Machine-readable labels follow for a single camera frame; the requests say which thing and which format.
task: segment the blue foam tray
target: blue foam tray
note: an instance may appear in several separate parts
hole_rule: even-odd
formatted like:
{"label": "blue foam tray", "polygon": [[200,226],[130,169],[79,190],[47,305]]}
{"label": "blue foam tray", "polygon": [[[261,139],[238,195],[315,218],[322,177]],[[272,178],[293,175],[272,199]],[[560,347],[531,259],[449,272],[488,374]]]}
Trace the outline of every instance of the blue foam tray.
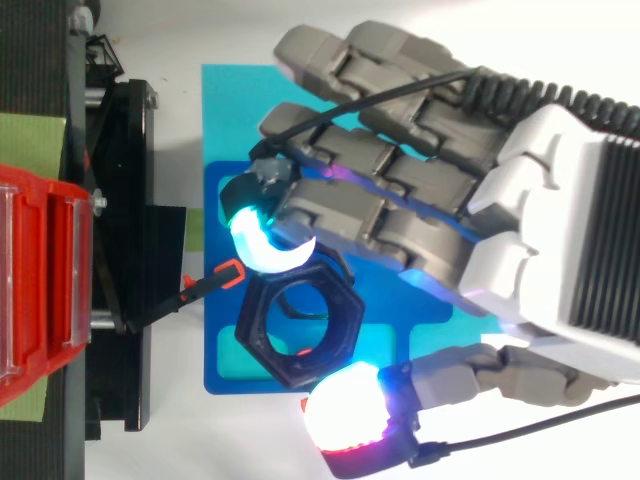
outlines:
{"label": "blue foam tray", "polygon": [[[205,65],[202,99],[205,271],[210,272],[235,256],[218,194],[231,177],[248,167],[247,153],[260,139],[257,125],[282,102],[300,103],[316,110],[326,110],[331,104],[290,83],[271,66]],[[346,128],[358,124],[355,116],[338,123]],[[483,333],[500,332],[493,317],[471,317],[388,270],[358,258],[347,260],[355,273],[356,290],[367,306],[354,360],[384,367],[441,348],[479,342]],[[204,384],[210,393],[285,391],[234,338],[246,286],[244,282],[205,300]],[[310,287],[298,288],[289,295],[293,306],[303,311],[323,311],[323,301],[316,292]],[[295,354],[315,346],[322,338],[325,322],[291,320],[276,307],[272,310],[268,333],[282,353]]]}

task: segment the green surface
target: green surface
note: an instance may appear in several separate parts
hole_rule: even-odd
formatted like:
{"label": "green surface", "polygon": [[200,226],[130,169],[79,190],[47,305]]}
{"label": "green surface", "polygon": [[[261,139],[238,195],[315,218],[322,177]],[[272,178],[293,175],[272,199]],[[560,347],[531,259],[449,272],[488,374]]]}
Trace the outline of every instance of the green surface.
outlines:
{"label": "green surface", "polygon": [[0,408],[0,420],[41,422],[47,399],[47,377],[41,378],[26,393]]}
{"label": "green surface", "polygon": [[184,241],[185,252],[204,251],[204,210],[187,209],[187,227]]}
{"label": "green surface", "polygon": [[57,178],[64,118],[0,114],[0,164]]}
{"label": "green surface", "polygon": [[[64,140],[64,118],[0,113],[0,164],[57,178]],[[0,420],[41,422],[47,398],[47,378],[0,408]]]}

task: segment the black wire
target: black wire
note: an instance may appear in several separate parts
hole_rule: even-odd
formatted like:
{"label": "black wire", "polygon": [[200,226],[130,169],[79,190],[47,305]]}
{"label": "black wire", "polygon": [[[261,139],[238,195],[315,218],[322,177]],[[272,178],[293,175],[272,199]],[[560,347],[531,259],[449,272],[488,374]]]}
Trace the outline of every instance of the black wire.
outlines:
{"label": "black wire", "polygon": [[515,430],[498,433],[497,435],[476,438],[475,440],[468,440],[466,442],[450,443],[447,445],[447,450],[449,452],[459,452],[461,450],[486,447],[487,445],[493,445],[496,443],[505,442],[507,440],[513,440],[514,438],[523,437],[531,433],[537,433],[542,430],[547,430],[552,427],[557,427],[565,423],[573,422],[574,420],[581,420],[592,415],[609,412],[611,410],[628,407],[630,405],[635,405],[638,403],[640,403],[640,395],[620,398],[618,400],[612,400],[610,402],[601,403],[600,405],[594,405],[593,407],[583,408],[582,410],[567,413],[565,415],[560,415],[559,417],[543,420],[542,422],[527,425],[525,427],[516,428]]}
{"label": "black wire", "polygon": [[422,90],[427,90],[429,88],[438,87],[440,85],[456,82],[458,80],[471,78],[475,73],[475,69],[468,69],[458,72],[446,73],[444,75],[437,75],[425,80],[419,80],[417,82],[402,85],[391,90],[386,90],[369,97],[364,97],[352,102],[343,103],[342,105],[338,105],[337,107],[332,108],[331,110],[327,110],[326,112],[310,118],[309,120],[298,123],[297,125],[288,128],[284,132],[277,133],[275,135],[271,135],[267,138],[262,139],[251,149],[251,151],[249,152],[249,158],[251,160],[255,160],[257,158],[262,158],[265,156],[274,156],[280,153],[280,149],[290,138],[295,137],[296,135],[299,135],[311,128],[329,123],[333,119],[342,115],[359,112],[360,110],[364,110],[365,108],[372,107],[379,103],[388,102],[389,100],[394,100],[398,97],[410,95]]}

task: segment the black cable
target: black cable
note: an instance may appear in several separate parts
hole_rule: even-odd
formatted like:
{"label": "black cable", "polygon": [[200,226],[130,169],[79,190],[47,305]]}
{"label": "black cable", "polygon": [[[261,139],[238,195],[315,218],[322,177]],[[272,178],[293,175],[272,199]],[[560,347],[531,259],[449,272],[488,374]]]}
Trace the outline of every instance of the black cable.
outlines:
{"label": "black cable", "polygon": [[583,418],[591,417],[592,415],[610,412],[611,410],[636,405],[638,403],[640,403],[640,395],[619,398],[617,400],[611,400],[610,402],[594,405],[593,407],[587,407],[575,412],[566,413],[559,417],[550,418],[548,420],[543,420],[514,430],[498,433],[496,435],[476,438],[475,440],[468,440],[466,442],[450,443],[448,448],[450,452],[459,452],[461,450],[469,450],[471,448],[486,447],[487,445],[513,440],[514,438],[523,437],[531,433],[537,433],[559,425],[564,425],[565,423],[573,422],[574,420],[581,420]]}
{"label": "black cable", "polygon": [[284,132],[271,135],[258,142],[249,152],[249,158],[253,161],[257,158],[263,158],[267,156],[274,156],[280,153],[283,145],[292,137],[299,135],[311,128],[319,127],[326,123],[331,122],[333,119],[346,115],[348,113],[359,112],[365,108],[372,107],[379,103],[387,102],[398,97],[410,95],[412,93],[420,92],[430,88],[438,87],[440,85],[446,85],[448,83],[456,82],[458,80],[464,80],[471,78],[476,72],[475,69],[462,70],[458,72],[446,73],[444,75],[437,75],[425,80],[419,80],[417,82],[401,85],[391,90],[371,95],[369,97],[363,97],[359,100],[352,102],[346,102],[342,105],[338,105],[331,110],[327,110],[309,120],[305,120],[297,125],[288,128]]}
{"label": "black cable", "polygon": [[474,440],[468,440],[458,443],[447,442],[426,442],[421,443],[419,446],[418,455],[409,460],[409,466],[411,468],[421,467],[423,465],[430,465],[436,463],[438,460],[444,457],[448,457],[453,452],[460,452],[462,450],[470,450],[472,448],[486,447],[494,445],[496,443],[506,442],[507,440],[513,440],[514,438],[524,437],[531,433],[541,432],[552,427],[564,425],[565,423],[573,422],[574,420],[581,420],[583,418],[591,417],[599,413],[610,412],[622,407],[628,407],[631,405],[640,404],[640,395],[632,395],[630,397],[619,398],[617,400],[611,400],[609,402],[601,403],[600,405],[594,405],[593,407],[583,408],[575,412],[570,412],[559,417],[543,420],[542,422],[533,423],[524,427],[509,430],[507,432],[498,433],[496,435],[490,435],[488,437],[476,438]]}
{"label": "black cable", "polygon": [[501,125],[514,126],[539,108],[560,105],[594,130],[640,140],[640,107],[611,98],[576,92],[565,85],[531,82],[477,71],[462,93],[466,113],[482,112]]}

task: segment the black metal frame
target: black metal frame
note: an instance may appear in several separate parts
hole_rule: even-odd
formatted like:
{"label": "black metal frame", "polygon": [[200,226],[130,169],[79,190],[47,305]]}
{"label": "black metal frame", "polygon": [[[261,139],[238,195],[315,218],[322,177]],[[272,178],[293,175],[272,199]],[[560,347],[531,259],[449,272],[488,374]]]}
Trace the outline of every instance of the black metal frame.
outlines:
{"label": "black metal frame", "polygon": [[87,440],[100,438],[101,420],[124,420],[126,431],[149,421],[151,328],[126,324],[180,290],[186,209],[148,205],[152,94],[144,80],[111,83],[87,111],[86,182],[108,201],[95,221],[93,308],[108,309],[115,327],[94,330],[87,347]]}

